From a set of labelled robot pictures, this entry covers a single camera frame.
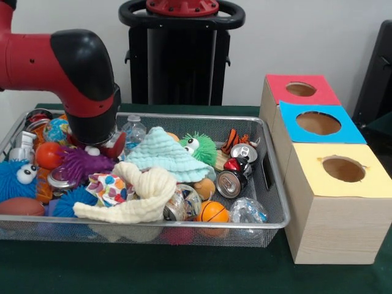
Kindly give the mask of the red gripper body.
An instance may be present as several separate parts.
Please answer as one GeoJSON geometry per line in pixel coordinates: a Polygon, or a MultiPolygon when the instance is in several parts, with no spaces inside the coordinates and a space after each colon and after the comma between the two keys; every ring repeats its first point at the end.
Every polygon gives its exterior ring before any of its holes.
{"type": "Polygon", "coordinates": [[[126,133],[117,131],[111,139],[100,146],[101,154],[108,158],[115,159],[123,152],[125,142],[126,133]]]}

